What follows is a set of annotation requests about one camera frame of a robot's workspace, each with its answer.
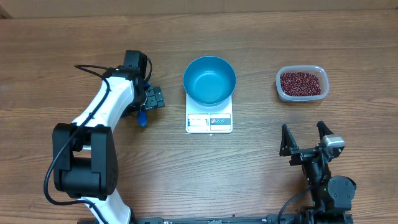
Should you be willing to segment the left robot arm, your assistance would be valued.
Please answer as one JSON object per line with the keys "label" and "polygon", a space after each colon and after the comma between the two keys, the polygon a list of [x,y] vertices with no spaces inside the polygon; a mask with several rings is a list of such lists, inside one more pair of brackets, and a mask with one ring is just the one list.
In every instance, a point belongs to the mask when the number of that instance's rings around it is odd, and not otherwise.
{"label": "left robot arm", "polygon": [[102,69],[101,88],[86,110],[53,129],[53,161],[44,195],[58,206],[86,205],[95,223],[135,223],[132,209],[116,189],[119,166],[113,132],[129,115],[146,126],[147,111],[165,103],[160,87],[149,83],[152,62],[144,53],[127,50],[122,65]]}

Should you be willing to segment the white digital kitchen scale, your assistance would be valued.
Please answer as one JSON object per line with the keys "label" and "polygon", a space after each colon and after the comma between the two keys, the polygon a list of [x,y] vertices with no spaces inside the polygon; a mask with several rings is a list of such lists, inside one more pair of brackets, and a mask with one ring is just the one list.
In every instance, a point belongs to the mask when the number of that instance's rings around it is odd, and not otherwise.
{"label": "white digital kitchen scale", "polygon": [[190,134],[228,134],[233,131],[232,96],[215,106],[203,106],[186,96],[185,130]]}

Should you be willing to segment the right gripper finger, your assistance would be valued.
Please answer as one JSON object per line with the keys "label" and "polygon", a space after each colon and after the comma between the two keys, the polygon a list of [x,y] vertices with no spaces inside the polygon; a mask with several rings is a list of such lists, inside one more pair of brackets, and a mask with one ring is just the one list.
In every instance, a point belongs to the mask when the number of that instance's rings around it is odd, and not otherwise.
{"label": "right gripper finger", "polygon": [[327,125],[323,121],[319,121],[317,123],[317,128],[320,140],[322,140],[324,136],[333,135],[333,132],[327,127]]}
{"label": "right gripper finger", "polygon": [[279,156],[291,156],[293,151],[299,149],[290,129],[286,124],[281,128],[282,139],[280,144]]}

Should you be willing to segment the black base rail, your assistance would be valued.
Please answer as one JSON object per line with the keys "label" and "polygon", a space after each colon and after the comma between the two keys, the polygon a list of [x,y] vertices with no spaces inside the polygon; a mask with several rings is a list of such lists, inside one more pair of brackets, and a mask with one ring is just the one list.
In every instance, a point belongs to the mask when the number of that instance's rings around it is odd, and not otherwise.
{"label": "black base rail", "polygon": [[[138,218],[131,223],[138,224],[299,224],[310,223],[299,214],[282,215],[278,220],[278,215],[271,214],[266,217],[233,217],[233,218],[183,218],[183,219],[163,219],[163,218]],[[316,214],[312,223],[317,224],[353,224],[352,215],[325,215]]]}

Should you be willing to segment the teal metal bowl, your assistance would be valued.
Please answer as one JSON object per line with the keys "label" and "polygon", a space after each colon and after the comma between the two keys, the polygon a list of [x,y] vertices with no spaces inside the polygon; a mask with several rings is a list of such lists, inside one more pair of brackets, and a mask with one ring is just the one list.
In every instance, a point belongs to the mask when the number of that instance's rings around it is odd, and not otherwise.
{"label": "teal metal bowl", "polygon": [[236,84],[234,68],[225,59],[213,55],[196,58],[183,74],[187,96],[203,106],[226,101],[235,91]]}

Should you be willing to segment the blue plastic measuring scoop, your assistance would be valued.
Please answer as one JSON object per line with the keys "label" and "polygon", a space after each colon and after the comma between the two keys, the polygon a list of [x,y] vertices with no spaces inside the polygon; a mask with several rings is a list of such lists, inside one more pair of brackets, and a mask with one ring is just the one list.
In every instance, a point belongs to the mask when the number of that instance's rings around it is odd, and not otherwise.
{"label": "blue plastic measuring scoop", "polygon": [[[146,83],[144,85],[144,90],[147,91],[150,88],[150,84]],[[137,115],[137,122],[141,127],[146,127],[147,125],[147,114],[144,106],[141,106],[140,111]]]}

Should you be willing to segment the clear plastic food container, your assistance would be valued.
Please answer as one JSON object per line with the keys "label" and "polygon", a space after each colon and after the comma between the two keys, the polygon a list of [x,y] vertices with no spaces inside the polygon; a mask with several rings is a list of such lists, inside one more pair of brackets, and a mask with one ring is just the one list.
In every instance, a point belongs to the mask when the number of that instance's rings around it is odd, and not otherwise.
{"label": "clear plastic food container", "polygon": [[330,90],[326,71],[317,65],[281,68],[275,78],[279,98],[284,102],[322,100]]}

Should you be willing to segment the red adzuki beans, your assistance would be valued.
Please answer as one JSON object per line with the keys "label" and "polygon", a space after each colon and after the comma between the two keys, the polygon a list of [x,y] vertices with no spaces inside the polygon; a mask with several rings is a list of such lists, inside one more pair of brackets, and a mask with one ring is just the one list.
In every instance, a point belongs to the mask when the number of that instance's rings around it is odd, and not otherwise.
{"label": "red adzuki beans", "polygon": [[280,76],[282,91],[289,96],[315,96],[321,94],[318,77],[312,73],[287,72]]}

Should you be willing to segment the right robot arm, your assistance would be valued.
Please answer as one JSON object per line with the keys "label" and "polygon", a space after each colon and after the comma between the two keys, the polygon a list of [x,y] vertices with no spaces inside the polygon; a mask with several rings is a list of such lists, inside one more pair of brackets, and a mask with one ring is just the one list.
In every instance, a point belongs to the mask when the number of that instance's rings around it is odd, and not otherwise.
{"label": "right robot arm", "polygon": [[[346,212],[352,208],[356,183],[349,177],[332,176],[328,163],[345,148],[344,139],[334,134],[323,121],[317,123],[320,142],[312,148],[300,149],[288,126],[281,127],[279,155],[290,157],[291,166],[301,166],[308,188],[290,198],[280,209],[277,223],[353,223]],[[294,200],[310,193],[312,206],[301,208],[295,215],[284,215]]]}

